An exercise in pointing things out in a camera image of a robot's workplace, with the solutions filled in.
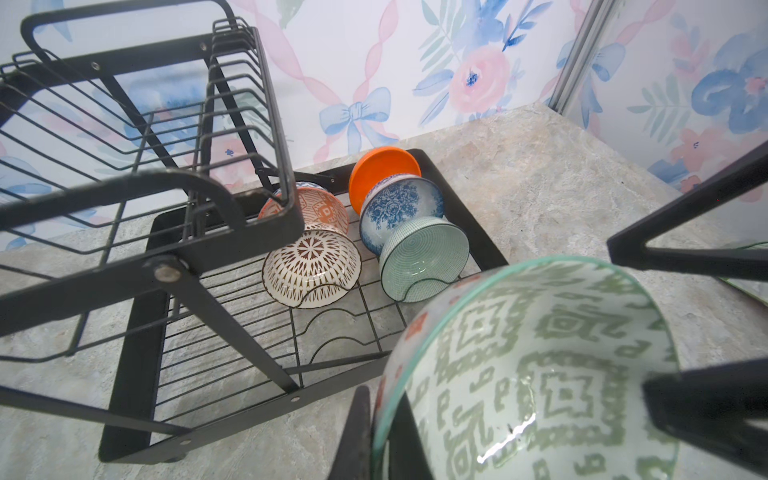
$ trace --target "green geometric pattern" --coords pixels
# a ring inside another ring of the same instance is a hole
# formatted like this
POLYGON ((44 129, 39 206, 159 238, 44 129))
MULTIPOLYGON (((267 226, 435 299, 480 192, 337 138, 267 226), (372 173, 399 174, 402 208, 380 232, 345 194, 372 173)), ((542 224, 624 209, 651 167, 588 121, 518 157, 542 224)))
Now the green geometric pattern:
POLYGON ((638 284, 612 266, 556 260, 466 303, 406 393, 435 478, 663 478, 677 441, 650 424, 641 383, 676 370, 638 284))

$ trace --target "blue bow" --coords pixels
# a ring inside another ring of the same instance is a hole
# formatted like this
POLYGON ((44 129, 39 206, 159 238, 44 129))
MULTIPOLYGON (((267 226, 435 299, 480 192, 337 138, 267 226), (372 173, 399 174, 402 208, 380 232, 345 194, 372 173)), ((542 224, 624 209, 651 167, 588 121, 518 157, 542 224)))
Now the blue bow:
POLYGON ((349 107, 344 104, 331 105, 320 112, 320 127, 326 135, 335 135, 347 128, 346 139, 350 154, 356 154, 362 147, 362 138, 355 121, 360 121, 362 132, 374 147, 394 144, 397 142, 396 138, 380 134, 367 123, 387 121, 391 100, 389 89, 379 87, 364 101, 356 101, 349 107))

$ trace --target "bowl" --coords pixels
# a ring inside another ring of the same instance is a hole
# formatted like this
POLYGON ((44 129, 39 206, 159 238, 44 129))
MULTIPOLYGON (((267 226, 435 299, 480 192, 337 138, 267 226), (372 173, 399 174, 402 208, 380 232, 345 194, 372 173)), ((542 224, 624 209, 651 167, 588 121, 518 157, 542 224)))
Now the bowl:
POLYGON ((443 291, 469 259, 464 230, 436 217, 401 224, 384 243, 379 273, 384 293, 398 302, 420 302, 443 291))
POLYGON ((397 174, 378 182, 366 196, 360 214, 360 238, 376 256, 395 228, 419 217, 442 218, 440 189, 430 180, 397 174))
POLYGON ((266 256, 262 281, 285 306, 317 308, 345 296, 361 266, 360 252, 344 232, 327 223, 307 223, 298 240, 266 256))
POLYGON ((670 478, 678 443, 652 426, 641 385, 678 369, 658 307, 612 264, 481 273, 429 302, 389 356, 374 478, 403 393, 433 478, 670 478))
MULTIPOLYGON (((312 184, 311 182, 300 183, 310 184, 296 188, 299 197, 299 208, 304 217, 304 222, 327 223, 341 230, 344 234, 349 232, 349 215, 346 212, 344 204, 320 185, 312 184)), ((277 190, 275 195, 279 197, 280 190, 277 190)), ((261 207, 259 218, 274 215, 282 209, 280 204, 270 198, 266 201, 264 206, 261 207)))
POLYGON ((349 202, 359 214, 366 195, 381 180, 394 174, 414 174, 421 176, 419 162, 402 148, 374 148, 365 154, 349 175, 349 202))

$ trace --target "screw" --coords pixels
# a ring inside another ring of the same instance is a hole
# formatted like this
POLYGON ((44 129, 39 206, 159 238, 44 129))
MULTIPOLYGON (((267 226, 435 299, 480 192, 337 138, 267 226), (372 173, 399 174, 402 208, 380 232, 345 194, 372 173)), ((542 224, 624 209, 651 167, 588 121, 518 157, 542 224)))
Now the screw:
POLYGON ((162 264, 154 269, 154 277, 163 283, 173 283, 181 278, 181 272, 172 266, 162 264))

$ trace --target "wallpaper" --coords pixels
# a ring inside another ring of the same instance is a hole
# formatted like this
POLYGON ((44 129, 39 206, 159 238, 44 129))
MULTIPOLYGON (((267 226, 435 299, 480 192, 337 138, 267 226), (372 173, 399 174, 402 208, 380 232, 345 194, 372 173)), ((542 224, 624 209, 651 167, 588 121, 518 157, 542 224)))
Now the wallpaper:
MULTIPOLYGON (((601 38, 566 116, 685 193, 768 140, 768 3, 633 0, 601 38)), ((768 191, 713 213, 768 239, 768 191)))
MULTIPOLYGON (((18 33, 24 16, 81 3, 14 3, 0 20, 0 54, 9 58, 26 49, 18 33)), ((533 101, 548 101, 589 0, 232 0, 230 4, 236 15, 260 31, 291 161, 300 168, 533 101)), ((65 57, 210 31, 211 22, 221 17, 214 3, 204 2, 98 22, 62 22, 39 28, 35 36, 41 45, 65 57), (184 21, 178 22, 182 8, 184 21), (127 33, 114 35, 116 26, 127 33)), ((118 80, 144 111, 200 101, 205 75, 203 62, 193 62, 122 75, 118 80)), ((83 88, 109 105, 97 88, 89 84, 83 88)), ((119 114, 95 108, 94 120, 54 97, 46 100, 45 107, 65 119, 31 102, 22 111, 39 124, 63 131, 75 147, 58 139, 37 138, 18 119, 4 130, 17 138, 33 137, 29 142, 45 147, 39 150, 56 151, 85 175, 53 165, 3 136, 0 202, 110 177, 132 162, 126 152, 137 146, 138 141, 130 139, 138 132, 119 114), (106 142, 84 129, 95 129, 106 142)), ((194 145, 188 140, 192 122, 191 118, 174 121, 176 130, 161 136, 162 141, 173 142, 169 151, 187 163, 191 159, 184 152, 194 145)), ((216 160, 241 151, 239 139, 223 138, 214 142, 212 156, 216 160)), ((146 155, 148 161, 153 158, 151 152, 146 155)), ((232 188, 255 180, 252 172, 235 165, 214 177, 232 188)), ((135 200, 129 202, 126 214, 182 199, 177 193, 135 200)), ((30 236, 49 238, 98 225, 115 208, 100 207, 28 225, 18 229, 17 236, 0 234, 0 249, 35 241, 30 236)))

